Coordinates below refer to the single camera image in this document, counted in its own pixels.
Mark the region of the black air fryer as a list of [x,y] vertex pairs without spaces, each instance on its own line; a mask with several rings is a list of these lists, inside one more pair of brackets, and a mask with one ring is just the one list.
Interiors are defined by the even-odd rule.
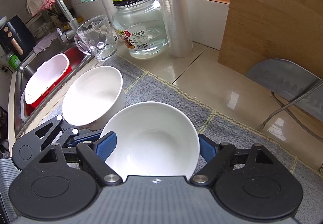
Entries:
[[14,53],[21,62],[28,57],[36,45],[35,37],[17,15],[3,25],[0,36],[4,52]]

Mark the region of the red basin in sink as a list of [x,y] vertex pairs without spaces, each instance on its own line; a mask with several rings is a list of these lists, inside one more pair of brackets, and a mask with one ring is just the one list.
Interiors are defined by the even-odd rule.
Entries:
[[30,115],[72,70],[83,60],[84,54],[71,47],[41,64],[25,88],[25,113]]

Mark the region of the plain white bowl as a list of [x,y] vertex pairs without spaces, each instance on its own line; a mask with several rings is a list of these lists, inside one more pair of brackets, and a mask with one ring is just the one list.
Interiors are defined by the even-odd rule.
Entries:
[[190,179],[200,145],[191,120],[161,102],[140,102],[114,115],[102,135],[114,132],[116,147],[105,159],[123,180],[135,176],[185,176]]

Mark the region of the white floral bowl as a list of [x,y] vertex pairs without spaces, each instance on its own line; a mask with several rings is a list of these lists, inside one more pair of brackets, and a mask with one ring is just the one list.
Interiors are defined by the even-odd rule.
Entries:
[[62,115],[70,125],[98,130],[125,107],[123,77],[115,67],[101,66],[82,74],[67,90]]

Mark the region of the bamboo cutting board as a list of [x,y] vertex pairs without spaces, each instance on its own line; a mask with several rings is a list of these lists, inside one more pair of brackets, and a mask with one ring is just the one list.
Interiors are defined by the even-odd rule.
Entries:
[[218,62],[241,74],[271,59],[322,76],[322,0],[231,0]]

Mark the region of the plastic wrap roll tall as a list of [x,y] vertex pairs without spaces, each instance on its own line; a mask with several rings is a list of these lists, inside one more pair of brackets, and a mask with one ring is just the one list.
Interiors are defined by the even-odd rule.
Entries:
[[163,15],[170,54],[174,57],[187,57],[192,48],[186,0],[159,0]]

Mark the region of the grey checked dish mat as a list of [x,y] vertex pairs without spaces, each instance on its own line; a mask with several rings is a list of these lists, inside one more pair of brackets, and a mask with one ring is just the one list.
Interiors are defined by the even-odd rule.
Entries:
[[301,223],[322,221],[322,142],[301,129],[286,113],[263,130],[257,124],[278,107],[265,88],[217,62],[197,58],[176,75],[172,68],[153,71],[156,59],[115,56],[106,65],[120,70],[127,105],[157,101],[185,113],[196,130],[214,142],[238,148],[263,144],[301,182],[304,197],[297,212]]

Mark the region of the glass jar green lid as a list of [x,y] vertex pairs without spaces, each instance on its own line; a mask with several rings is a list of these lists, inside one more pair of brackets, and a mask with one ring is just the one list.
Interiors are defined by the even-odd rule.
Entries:
[[155,57],[168,47],[158,0],[112,1],[116,7],[112,26],[132,57]]

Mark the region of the glass mug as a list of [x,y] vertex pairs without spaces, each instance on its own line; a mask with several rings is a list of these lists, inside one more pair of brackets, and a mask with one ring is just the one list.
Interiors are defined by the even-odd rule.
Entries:
[[98,61],[105,61],[117,51],[107,15],[98,15],[83,23],[74,37],[77,48],[86,55],[93,55]]

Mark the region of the steel sink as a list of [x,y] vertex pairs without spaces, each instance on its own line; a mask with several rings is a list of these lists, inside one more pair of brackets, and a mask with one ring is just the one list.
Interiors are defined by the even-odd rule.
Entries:
[[19,138],[49,100],[78,71],[94,59],[73,42],[54,38],[39,53],[32,51],[15,72],[10,92],[8,129]]

